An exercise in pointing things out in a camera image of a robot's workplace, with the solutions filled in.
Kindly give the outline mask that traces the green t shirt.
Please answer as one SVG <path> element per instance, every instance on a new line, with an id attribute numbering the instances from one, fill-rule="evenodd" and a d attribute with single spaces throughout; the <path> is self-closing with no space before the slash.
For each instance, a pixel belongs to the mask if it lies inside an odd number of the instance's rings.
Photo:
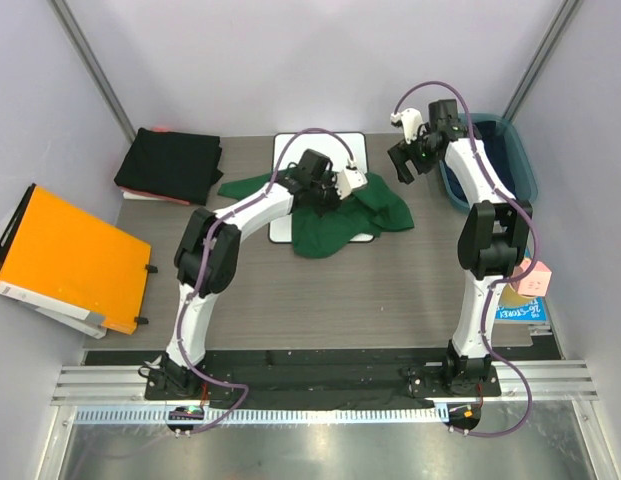
<path id="1" fill-rule="evenodd" d="M 298 208 L 291 215 L 291 242 L 296 255 L 324 259 L 344 248 L 360 234 L 379 237 L 414 227 L 406 202 L 384 179 L 366 175 L 367 186 L 354 192 L 341 205 L 322 215 L 311 208 Z"/>

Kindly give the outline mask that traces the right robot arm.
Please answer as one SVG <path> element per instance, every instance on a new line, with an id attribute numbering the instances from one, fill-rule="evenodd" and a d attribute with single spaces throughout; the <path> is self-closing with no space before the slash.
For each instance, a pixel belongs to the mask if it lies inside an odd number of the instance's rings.
<path id="1" fill-rule="evenodd" d="M 388 151 L 398 179 L 410 183 L 411 167 L 427 173 L 444 163 L 469 205 L 457 243 L 465 272 L 459 323 L 440 365 L 409 369 L 411 393 L 416 398 L 497 396 L 492 331 L 505 281 L 525 256 L 532 207 L 517 200 L 499 179 L 479 132 L 459 117 L 456 101 L 431 103 L 427 120 L 414 108 L 397 110 L 390 119 L 404 136 Z"/>

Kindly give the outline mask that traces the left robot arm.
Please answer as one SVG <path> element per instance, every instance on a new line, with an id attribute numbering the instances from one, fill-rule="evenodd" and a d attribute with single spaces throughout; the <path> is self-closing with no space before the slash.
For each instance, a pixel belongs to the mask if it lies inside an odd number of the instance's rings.
<path id="1" fill-rule="evenodd" d="M 148 389 L 165 399 L 190 399 L 202 389 L 196 366 L 206 355 L 206 335 L 220 294 L 234 279 L 241 243 L 299 207 L 336 207 L 341 201 L 332 161 L 307 149 L 298 164 L 277 172 L 256 192 L 224 209 L 191 215 L 174 264 L 179 307 L 172 338 L 148 375 Z"/>

